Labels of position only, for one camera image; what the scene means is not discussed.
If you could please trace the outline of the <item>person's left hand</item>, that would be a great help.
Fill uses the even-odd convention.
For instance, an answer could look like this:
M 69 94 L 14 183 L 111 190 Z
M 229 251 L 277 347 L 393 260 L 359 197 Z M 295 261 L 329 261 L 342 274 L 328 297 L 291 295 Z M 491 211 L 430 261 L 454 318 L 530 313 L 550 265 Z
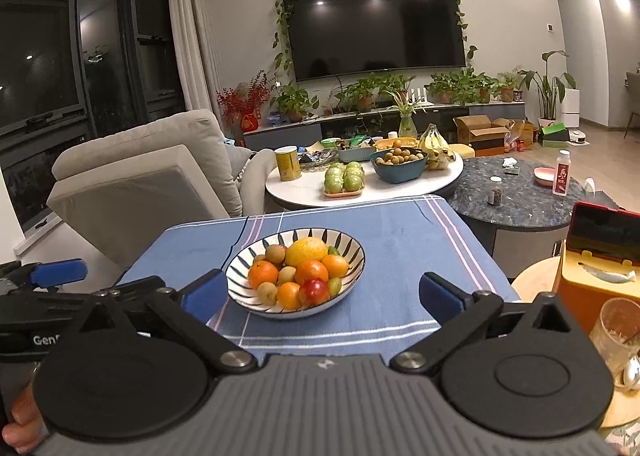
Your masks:
M 17 395 L 11 406 L 12 420 L 2 429 L 2 439 L 17 454 L 26 455 L 40 445 L 49 431 L 38 410 L 32 385 Z

